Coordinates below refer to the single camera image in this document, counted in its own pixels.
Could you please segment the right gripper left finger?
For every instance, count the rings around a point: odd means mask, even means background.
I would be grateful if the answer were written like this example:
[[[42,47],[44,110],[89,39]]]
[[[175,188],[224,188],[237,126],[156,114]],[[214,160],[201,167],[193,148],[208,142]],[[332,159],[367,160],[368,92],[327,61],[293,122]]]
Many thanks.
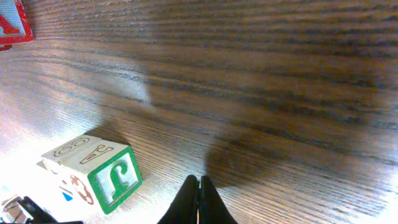
[[[158,224],[195,224],[198,213],[199,182],[188,175],[173,202]]]

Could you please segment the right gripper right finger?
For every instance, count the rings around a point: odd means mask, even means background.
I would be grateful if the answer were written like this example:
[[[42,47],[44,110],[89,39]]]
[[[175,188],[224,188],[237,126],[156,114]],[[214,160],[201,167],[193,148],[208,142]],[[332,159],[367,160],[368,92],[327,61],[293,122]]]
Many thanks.
[[[198,214],[199,224],[237,224],[207,175],[200,180]]]

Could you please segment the red Y wooden block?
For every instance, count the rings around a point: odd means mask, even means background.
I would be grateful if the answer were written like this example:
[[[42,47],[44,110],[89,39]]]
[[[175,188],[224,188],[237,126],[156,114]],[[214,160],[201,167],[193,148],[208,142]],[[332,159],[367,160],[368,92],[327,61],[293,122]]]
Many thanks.
[[[1,0],[1,51],[34,40],[21,0]]]

